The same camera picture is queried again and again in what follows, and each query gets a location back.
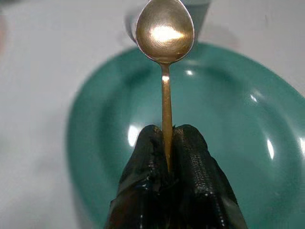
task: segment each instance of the spoon handle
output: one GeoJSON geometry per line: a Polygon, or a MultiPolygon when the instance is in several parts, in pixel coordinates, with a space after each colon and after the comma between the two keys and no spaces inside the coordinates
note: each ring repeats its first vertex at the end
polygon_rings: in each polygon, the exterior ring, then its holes
{"type": "Polygon", "coordinates": [[[162,131],[167,167],[170,171],[172,168],[171,148],[173,135],[170,74],[168,64],[160,64],[160,66],[162,69],[162,131]]]}

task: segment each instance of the white surface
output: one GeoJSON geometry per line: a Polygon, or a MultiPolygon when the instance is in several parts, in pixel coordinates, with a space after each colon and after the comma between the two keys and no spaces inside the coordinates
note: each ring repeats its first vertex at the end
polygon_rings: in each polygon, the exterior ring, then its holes
{"type": "MultiPolygon", "coordinates": [[[[132,45],[124,14],[143,3],[20,0],[3,6],[1,229],[91,227],[68,177],[68,110],[90,73],[132,45]]],[[[199,40],[257,60],[305,96],[304,12],[304,0],[217,0],[199,40]]]]}

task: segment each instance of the teal plate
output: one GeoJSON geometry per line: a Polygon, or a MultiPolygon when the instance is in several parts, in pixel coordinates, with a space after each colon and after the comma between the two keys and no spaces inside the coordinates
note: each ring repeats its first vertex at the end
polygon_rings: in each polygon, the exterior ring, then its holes
{"type": "MultiPolygon", "coordinates": [[[[262,65],[207,44],[172,65],[171,87],[173,123],[204,135],[249,228],[303,228],[305,99],[262,65]]],[[[71,176],[101,228],[137,134],[161,125],[161,104],[160,67],[137,49],[99,68],[74,102],[71,176]]]]}

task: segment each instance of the gold spoon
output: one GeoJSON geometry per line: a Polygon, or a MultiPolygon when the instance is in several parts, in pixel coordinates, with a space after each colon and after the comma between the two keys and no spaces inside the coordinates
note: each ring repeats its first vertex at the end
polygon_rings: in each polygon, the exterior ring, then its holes
{"type": "Polygon", "coordinates": [[[179,0],[150,0],[137,20],[135,39],[140,50],[161,66],[162,131],[170,171],[173,124],[169,66],[191,50],[193,21],[179,0]]]}

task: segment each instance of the metal spoon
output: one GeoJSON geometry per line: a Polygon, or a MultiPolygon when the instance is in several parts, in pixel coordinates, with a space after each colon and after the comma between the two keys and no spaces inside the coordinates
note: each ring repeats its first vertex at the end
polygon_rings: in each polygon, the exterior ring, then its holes
{"type": "Polygon", "coordinates": [[[162,70],[162,131],[168,169],[171,169],[172,105],[169,66],[182,59],[194,43],[191,16],[179,0],[150,0],[136,24],[140,50],[162,70]]]}

